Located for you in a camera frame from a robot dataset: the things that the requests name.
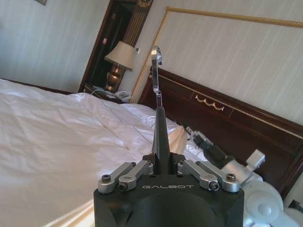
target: telephone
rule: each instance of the telephone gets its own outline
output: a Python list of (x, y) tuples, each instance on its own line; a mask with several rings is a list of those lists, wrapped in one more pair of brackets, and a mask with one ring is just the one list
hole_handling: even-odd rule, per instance
[(131, 92), (129, 91), (117, 91), (115, 93), (115, 96), (118, 99), (121, 99), (123, 102), (129, 102), (129, 100), (131, 99)]

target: picture frame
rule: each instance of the picture frame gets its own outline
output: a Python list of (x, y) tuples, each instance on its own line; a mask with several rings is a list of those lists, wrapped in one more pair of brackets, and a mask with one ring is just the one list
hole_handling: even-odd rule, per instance
[(45, 5), (46, 6), (46, 3), (47, 3), (47, 0), (35, 0), (39, 3), (41, 3), (42, 5)]

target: wooden headboard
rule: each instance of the wooden headboard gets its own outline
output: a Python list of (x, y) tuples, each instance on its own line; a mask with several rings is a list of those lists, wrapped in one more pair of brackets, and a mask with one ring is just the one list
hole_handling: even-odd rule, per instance
[[(266, 161), (257, 170), (284, 198), (303, 171), (303, 126), (159, 69), (166, 116), (205, 134), (245, 164), (258, 148)], [(149, 76), (140, 104), (156, 108)]]

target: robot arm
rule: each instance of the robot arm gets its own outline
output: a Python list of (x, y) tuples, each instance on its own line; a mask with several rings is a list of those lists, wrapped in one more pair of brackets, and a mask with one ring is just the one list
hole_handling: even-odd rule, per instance
[(234, 175), (170, 153), (158, 86), (160, 50), (151, 52), (156, 127), (152, 153), (124, 163), (99, 180), (95, 225), (106, 227), (241, 227), (244, 193)]
[(199, 131), (186, 128), (193, 141), (204, 151), (204, 156), (225, 173), (235, 174), (244, 190), (244, 223), (245, 227), (273, 226), (298, 227), (283, 211), (283, 201), (278, 191), (254, 170), (265, 162), (265, 155), (256, 149), (246, 160), (247, 166), (238, 163), (234, 157), (226, 155)]

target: table lamp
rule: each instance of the table lamp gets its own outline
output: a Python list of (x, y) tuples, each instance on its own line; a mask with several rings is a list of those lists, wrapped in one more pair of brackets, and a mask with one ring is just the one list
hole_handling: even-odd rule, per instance
[(118, 90), (119, 84), (125, 70), (133, 70), (134, 48), (121, 41), (104, 57), (106, 61), (113, 63), (112, 70), (107, 73), (107, 84), (105, 89), (111, 92)]

